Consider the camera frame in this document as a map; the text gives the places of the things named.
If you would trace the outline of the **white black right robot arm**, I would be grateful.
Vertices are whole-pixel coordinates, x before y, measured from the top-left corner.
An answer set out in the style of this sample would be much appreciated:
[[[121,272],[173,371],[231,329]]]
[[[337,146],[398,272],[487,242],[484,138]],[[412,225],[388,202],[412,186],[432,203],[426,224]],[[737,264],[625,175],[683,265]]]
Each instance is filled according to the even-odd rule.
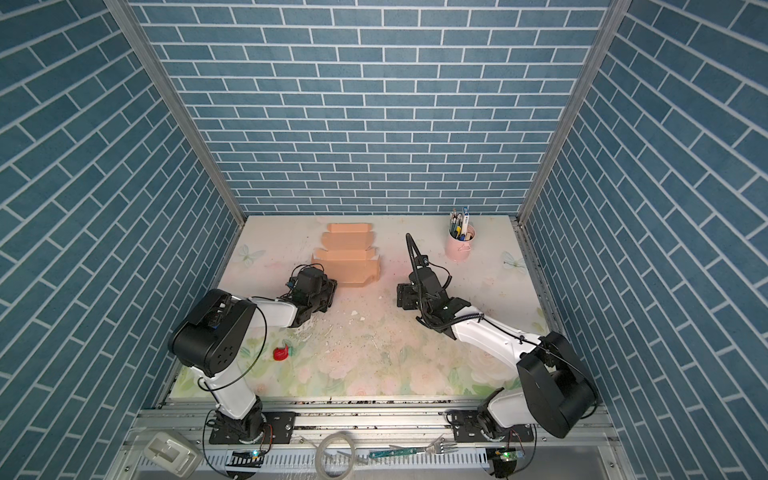
[[[396,290],[396,305],[418,313],[428,329],[474,346],[517,372],[518,391],[498,388],[476,414],[477,427],[496,439],[512,427],[534,424],[564,438],[600,403],[593,377],[558,332],[536,336],[489,317],[451,297],[429,267],[418,267]]]

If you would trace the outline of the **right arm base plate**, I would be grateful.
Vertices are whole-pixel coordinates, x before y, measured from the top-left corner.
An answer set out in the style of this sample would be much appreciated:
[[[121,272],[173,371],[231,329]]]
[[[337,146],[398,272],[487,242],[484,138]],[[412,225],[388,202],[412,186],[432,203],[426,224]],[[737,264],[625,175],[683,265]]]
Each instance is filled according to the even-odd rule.
[[[479,442],[532,442],[531,425],[517,424],[512,427],[497,425],[489,415],[476,410],[447,410],[444,414],[454,440],[457,443]]]

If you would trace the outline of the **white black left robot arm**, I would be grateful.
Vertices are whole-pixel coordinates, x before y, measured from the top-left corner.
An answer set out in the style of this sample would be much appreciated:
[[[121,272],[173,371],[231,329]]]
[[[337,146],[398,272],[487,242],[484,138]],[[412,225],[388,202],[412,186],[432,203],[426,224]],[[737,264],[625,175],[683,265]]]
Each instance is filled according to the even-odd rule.
[[[209,290],[176,327],[169,351],[200,380],[199,387],[214,397],[217,413],[226,420],[245,422],[256,414],[258,398],[245,381],[237,356],[251,322],[265,331],[298,328],[316,312],[332,306],[338,282],[320,264],[297,267],[288,291],[277,298],[240,298],[221,289]]]

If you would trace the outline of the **peach cardboard paper box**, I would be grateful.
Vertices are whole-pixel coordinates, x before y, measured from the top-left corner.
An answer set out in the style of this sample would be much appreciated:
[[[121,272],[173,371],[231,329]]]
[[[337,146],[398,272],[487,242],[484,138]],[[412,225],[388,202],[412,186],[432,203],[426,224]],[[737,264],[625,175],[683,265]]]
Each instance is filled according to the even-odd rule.
[[[323,266],[339,287],[364,287],[379,280],[380,257],[370,223],[331,223],[321,235],[312,262]]]

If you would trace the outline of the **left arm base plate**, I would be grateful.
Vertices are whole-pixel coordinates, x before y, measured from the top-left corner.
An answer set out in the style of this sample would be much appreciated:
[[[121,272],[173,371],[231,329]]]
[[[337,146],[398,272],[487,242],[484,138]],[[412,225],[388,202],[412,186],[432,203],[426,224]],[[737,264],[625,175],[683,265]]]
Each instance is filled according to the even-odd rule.
[[[216,411],[206,421],[212,445],[288,444],[297,415],[294,412],[262,412],[235,420]]]

